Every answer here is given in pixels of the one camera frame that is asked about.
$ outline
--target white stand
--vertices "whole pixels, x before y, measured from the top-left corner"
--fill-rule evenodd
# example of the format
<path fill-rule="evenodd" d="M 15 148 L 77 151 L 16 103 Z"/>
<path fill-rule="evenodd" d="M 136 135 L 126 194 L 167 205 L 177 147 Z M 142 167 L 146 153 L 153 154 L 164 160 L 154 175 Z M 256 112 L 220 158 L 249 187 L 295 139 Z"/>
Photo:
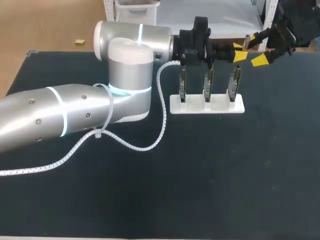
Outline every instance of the white stand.
<path fill-rule="evenodd" d="M 185 103 L 180 95 L 170 96 L 170 113 L 172 114 L 243 114 L 244 102 L 240 94 L 235 102 L 230 102 L 228 90 L 226 94 L 211 94 L 210 102 L 205 102 L 203 94 L 186 94 Z"/>

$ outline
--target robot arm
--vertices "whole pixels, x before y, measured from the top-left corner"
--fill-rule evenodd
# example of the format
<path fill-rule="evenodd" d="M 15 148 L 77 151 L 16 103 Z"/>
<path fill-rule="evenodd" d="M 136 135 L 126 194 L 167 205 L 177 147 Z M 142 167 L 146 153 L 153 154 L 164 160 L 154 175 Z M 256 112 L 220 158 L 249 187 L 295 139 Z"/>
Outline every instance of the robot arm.
<path fill-rule="evenodd" d="M 114 38 L 109 46 L 110 123 L 139 121 L 150 109 L 153 51 L 126 38 Z M 104 87 L 82 84 L 6 96 L 0 100 L 0 152 L 102 126 L 110 105 Z"/>
<path fill-rule="evenodd" d="M 210 39 L 206 17 L 196 17 L 192 30 L 172 35 L 168 27 L 101 21 L 94 31 L 94 52 L 98 59 L 108 60 L 109 90 L 113 93 L 114 113 L 111 123 L 131 122 L 149 113 L 153 62 L 164 64 L 177 60 L 181 64 L 180 100 L 186 101 L 186 67 L 206 62 L 204 100 L 210 102 L 215 59 L 236 63 L 247 58 L 243 49 L 260 44 L 273 35 L 282 38 L 282 48 L 267 51 L 252 60 L 254 66 L 271 64 L 295 51 L 295 46 L 320 36 L 320 8 L 280 3 L 278 22 L 270 29 L 255 33 L 244 46 Z M 236 98 L 241 69 L 229 83 L 229 98 Z M 101 126 L 107 119 L 110 96 L 100 87 L 63 85 L 15 93 L 0 100 L 0 152 L 62 137 L 68 133 Z"/>

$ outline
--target brown floor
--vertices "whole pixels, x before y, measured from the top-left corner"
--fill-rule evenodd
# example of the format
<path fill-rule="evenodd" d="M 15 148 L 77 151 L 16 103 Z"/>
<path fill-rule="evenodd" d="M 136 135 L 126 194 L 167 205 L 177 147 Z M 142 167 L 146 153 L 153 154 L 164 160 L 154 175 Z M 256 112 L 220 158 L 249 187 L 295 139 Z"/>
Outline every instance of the brown floor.
<path fill-rule="evenodd" d="M 28 50 L 93 52 L 101 20 L 106 20 L 103 0 L 0 0 L 0 98 Z M 76 39 L 85 43 L 75 45 Z M 313 45 L 300 51 L 314 52 Z"/>

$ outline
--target black mat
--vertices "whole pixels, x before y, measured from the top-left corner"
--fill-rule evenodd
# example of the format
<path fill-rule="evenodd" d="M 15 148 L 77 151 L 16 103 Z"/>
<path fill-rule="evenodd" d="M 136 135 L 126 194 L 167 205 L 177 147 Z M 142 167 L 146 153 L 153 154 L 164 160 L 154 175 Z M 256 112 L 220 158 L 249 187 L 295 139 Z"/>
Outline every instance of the black mat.
<path fill-rule="evenodd" d="M 92 137 L 59 168 L 0 178 L 0 236 L 320 238 L 319 62 L 317 53 L 257 68 L 243 62 L 244 114 L 168 114 L 150 152 Z M 216 62 L 215 92 L 226 91 L 233 68 Z M 188 72 L 189 93 L 201 92 L 204 70 Z M 178 76 L 175 66 L 161 76 L 168 108 Z M 97 82 L 108 82 L 108 70 L 93 53 L 32 53 L 9 94 Z M 109 126 L 137 146 L 153 143 L 161 128 L 153 86 L 146 119 Z M 53 163 L 83 134 L 2 153 L 0 169 Z"/>

